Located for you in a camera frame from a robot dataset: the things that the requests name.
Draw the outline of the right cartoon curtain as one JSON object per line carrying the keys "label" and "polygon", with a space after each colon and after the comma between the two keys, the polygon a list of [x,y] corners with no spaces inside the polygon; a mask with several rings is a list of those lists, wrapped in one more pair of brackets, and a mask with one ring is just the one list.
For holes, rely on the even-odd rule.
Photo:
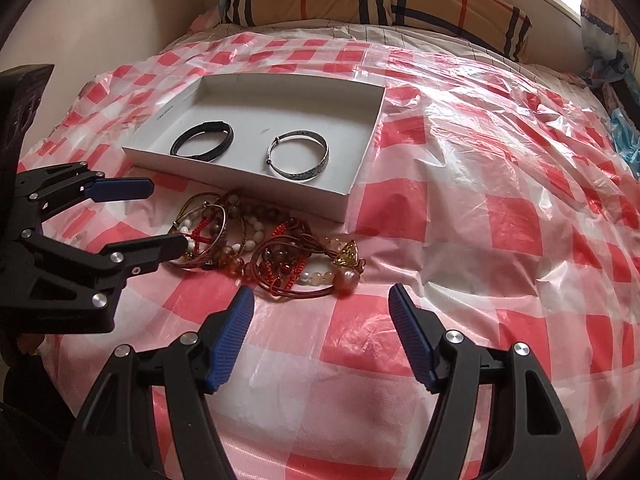
{"label": "right cartoon curtain", "polygon": [[639,103],[639,43],[611,0],[582,0],[582,45],[591,66],[589,83],[596,88],[606,82],[623,81]]}

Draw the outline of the silver patterned bangle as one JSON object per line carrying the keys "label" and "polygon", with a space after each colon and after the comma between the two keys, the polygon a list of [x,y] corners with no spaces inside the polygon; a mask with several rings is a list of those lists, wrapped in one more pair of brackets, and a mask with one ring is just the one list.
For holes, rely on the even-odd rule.
{"label": "silver patterned bangle", "polygon": [[328,166],[329,144],[314,131],[294,130],[276,136],[267,148],[266,167],[279,177],[304,182]]}

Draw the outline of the white shallow cardboard box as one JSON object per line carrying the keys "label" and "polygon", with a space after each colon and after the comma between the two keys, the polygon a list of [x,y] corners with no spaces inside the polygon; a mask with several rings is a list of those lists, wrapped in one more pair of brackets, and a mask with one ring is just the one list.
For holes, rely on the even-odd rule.
{"label": "white shallow cardboard box", "polygon": [[[344,222],[384,96],[377,84],[322,76],[203,76],[168,99],[122,148],[138,167],[240,188]],[[266,167],[271,141],[294,130],[320,133],[328,142],[330,159],[319,177],[290,181]]]}

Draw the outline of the thin silver bangle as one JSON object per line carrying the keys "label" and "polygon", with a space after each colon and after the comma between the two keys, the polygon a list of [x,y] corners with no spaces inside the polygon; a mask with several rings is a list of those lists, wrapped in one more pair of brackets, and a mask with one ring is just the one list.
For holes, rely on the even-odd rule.
{"label": "thin silver bangle", "polygon": [[178,229],[171,225],[169,233],[180,233],[185,236],[188,240],[188,247],[178,260],[170,263],[181,269],[210,266],[216,253],[226,242],[227,224],[227,211],[224,206],[213,204],[191,214],[190,217],[183,220]]}

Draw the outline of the orange stone pendant charm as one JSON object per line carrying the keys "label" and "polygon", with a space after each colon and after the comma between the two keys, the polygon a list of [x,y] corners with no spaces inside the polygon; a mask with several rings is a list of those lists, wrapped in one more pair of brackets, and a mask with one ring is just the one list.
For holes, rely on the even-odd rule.
{"label": "orange stone pendant charm", "polygon": [[332,256],[332,288],[337,296],[349,296],[358,287],[366,260],[360,257],[356,240],[350,240],[337,249]]}

